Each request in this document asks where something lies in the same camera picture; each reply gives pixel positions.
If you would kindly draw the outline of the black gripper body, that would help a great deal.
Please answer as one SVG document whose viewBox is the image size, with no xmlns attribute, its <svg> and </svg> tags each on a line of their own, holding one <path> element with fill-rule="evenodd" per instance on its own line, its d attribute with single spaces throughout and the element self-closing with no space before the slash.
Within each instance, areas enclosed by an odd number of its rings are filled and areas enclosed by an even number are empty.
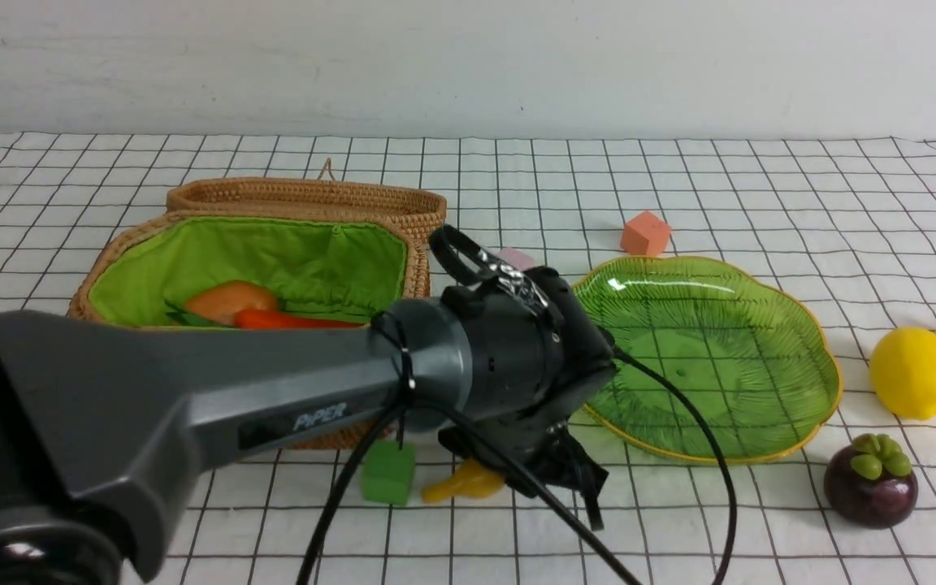
<svg viewBox="0 0 936 585">
<path fill-rule="evenodd" d="M 463 412 L 475 429 L 516 456 L 535 456 L 612 381 L 612 337 L 596 326 L 556 270 L 527 276 L 556 321 L 532 314 L 493 285 L 447 288 L 440 302 L 468 338 L 472 382 Z"/>
</svg>

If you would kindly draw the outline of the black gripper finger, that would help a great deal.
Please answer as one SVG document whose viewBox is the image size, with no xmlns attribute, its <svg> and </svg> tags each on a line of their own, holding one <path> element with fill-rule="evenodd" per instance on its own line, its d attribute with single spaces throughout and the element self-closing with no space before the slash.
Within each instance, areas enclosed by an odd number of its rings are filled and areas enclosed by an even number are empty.
<svg viewBox="0 0 936 585">
<path fill-rule="evenodd" d="M 567 454 L 565 461 L 568 473 L 574 481 L 574 489 L 583 497 L 588 525 L 594 532 L 602 531 L 605 529 L 605 522 L 602 518 L 599 496 L 609 473 L 587 455 L 586 449 L 572 435 L 565 436 L 565 454 Z"/>
</svg>

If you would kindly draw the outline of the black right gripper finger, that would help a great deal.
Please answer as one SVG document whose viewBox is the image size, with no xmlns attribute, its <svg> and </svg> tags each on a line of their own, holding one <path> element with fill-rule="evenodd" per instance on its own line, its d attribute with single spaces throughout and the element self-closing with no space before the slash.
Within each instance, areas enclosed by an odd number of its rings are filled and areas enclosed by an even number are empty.
<svg viewBox="0 0 936 585">
<path fill-rule="evenodd" d="M 535 458 L 524 463 L 536 481 L 546 488 L 579 489 L 574 470 L 574 454 L 565 442 L 550 442 L 535 453 Z"/>
</svg>

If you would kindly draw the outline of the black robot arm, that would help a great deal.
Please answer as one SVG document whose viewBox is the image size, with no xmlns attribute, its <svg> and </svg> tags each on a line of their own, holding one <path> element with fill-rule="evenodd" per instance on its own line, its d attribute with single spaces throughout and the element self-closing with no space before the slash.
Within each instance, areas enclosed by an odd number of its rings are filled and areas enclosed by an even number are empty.
<svg viewBox="0 0 936 585">
<path fill-rule="evenodd" d="M 0 314 L 0 584 L 160 573 L 208 470 L 357 423 L 440 430 L 443 447 L 540 486 L 605 474 L 561 432 L 612 379 L 613 337 L 553 269 L 541 307 L 495 281 L 404 299 L 361 328 L 130 329 Z"/>
</svg>

